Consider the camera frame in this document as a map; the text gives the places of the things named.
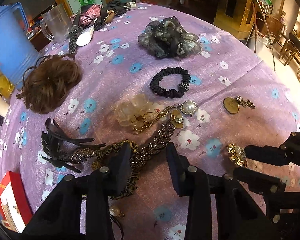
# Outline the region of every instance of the blue pitcher handle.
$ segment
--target blue pitcher handle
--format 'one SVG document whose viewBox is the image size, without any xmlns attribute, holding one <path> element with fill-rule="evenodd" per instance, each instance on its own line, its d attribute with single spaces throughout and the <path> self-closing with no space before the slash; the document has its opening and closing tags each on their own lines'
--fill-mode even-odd
<svg viewBox="0 0 300 240">
<path fill-rule="evenodd" d="M 15 3 L 14 5 L 11 6 L 11 9 L 12 9 L 12 11 L 15 11 L 17 9 L 20 10 L 20 13 L 21 13 L 22 18 L 23 18 L 23 22 L 25 23 L 25 26 L 26 26 L 26 28 L 23 31 L 26 33 L 28 31 L 28 28 L 29 28 L 29 23 L 27 21 L 26 14 L 25 14 L 25 11 L 23 10 L 23 7 L 22 7 L 21 3 L 19 3 L 19 2 Z"/>
</svg>

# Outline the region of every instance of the clear glass mug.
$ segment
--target clear glass mug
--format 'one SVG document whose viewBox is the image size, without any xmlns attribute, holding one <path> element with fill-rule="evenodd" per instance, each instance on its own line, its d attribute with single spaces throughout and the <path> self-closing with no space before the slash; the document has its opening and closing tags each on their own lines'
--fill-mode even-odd
<svg viewBox="0 0 300 240">
<path fill-rule="evenodd" d="M 61 43 L 69 38 L 72 24 L 62 3 L 43 14 L 42 18 L 43 19 L 40 21 L 40 27 L 42 33 L 47 37 L 47 39 Z M 52 35 L 48 33 L 46 25 L 48 26 Z"/>
</svg>

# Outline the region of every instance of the blue plastic pitcher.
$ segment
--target blue plastic pitcher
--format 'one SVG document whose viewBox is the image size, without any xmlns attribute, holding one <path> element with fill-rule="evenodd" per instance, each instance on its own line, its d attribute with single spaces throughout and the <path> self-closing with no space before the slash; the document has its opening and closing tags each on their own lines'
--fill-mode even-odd
<svg viewBox="0 0 300 240">
<path fill-rule="evenodd" d="M 20 10 L 26 26 L 24 30 L 13 14 L 15 10 Z M 0 70 L 18 90 L 22 89 L 23 73 L 40 57 L 25 35 L 28 28 L 26 14 L 19 2 L 0 6 Z"/>
</svg>

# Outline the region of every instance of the white bottle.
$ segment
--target white bottle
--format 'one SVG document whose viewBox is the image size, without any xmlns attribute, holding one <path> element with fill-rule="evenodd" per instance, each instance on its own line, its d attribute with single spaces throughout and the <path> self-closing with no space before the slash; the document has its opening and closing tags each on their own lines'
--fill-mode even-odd
<svg viewBox="0 0 300 240">
<path fill-rule="evenodd" d="M 77 45 L 78 46 L 85 46 L 87 45 L 91 39 L 92 39 L 92 35 L 93 35 L 93 29 L 94 26 L 91 26 L 89 28 L 86 28 L 85 30 L 83 30 L 78 39 L 77 39 Z"/>
</svg>

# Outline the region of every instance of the glass mug handle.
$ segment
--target glass mug handle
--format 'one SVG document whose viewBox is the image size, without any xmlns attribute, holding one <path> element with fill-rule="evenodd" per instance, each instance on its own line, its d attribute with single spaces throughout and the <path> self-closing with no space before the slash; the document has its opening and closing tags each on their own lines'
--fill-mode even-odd
<svg viewBox="0 0 300 240">
<path fill-rule="evenodd" d="M 46 23 L 43 19 L 40 21 L 40 28 L 42 30 L 43 35 L 46 36 L 48 40 L 52 41 L 54 39 L 54 37 L 47 32 Z"/>
</svg>

